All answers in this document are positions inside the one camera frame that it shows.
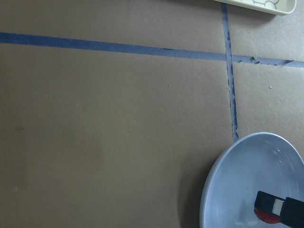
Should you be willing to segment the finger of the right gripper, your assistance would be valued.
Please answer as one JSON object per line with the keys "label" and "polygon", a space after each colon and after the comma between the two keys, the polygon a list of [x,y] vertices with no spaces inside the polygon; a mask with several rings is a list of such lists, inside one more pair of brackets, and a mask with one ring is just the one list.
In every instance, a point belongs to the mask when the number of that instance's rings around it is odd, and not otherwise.
{"label": "finger of the right gripper", "polygon": [[278,216],[282,224],[290,228],[304,226],[304,203],[300,200],[287,197],[286,199],[259,191],[256,195],[254,209],[260,209]]}

